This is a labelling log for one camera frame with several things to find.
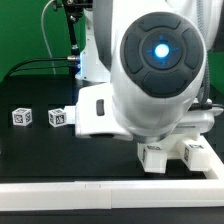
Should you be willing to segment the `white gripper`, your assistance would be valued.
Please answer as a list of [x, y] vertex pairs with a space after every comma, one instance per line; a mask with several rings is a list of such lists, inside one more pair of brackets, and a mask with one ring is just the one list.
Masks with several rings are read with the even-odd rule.
[[115, 117], [112, 110], [112, 88], [110, 84], [100, 84], [82, 88], [75, 107], [75, 133], [78, 138], [114, 138], [121, 140], [163, 140], [170, 134], [196, 134], [209, 132], [214, 126], [214, 117], [224, 109], [208, 102], [208, 108], [200, 109], [197, 104], [187, 111], [178, 122], [174, 121], [175, 111], [163, 110], [144, 117], [137, 113], [137, 119], [144, 129], [133, 126], [119, 114]]

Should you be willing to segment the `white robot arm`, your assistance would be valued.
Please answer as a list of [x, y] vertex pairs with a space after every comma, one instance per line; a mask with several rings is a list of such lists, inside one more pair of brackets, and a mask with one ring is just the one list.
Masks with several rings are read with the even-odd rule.
[[139, 143], [202, 132], [194, 114], [208, 98], [207, 53], [224, 0], [93, 0], [93, 28], [109, 81], [84, 87], [76, 104], [81, 138]]

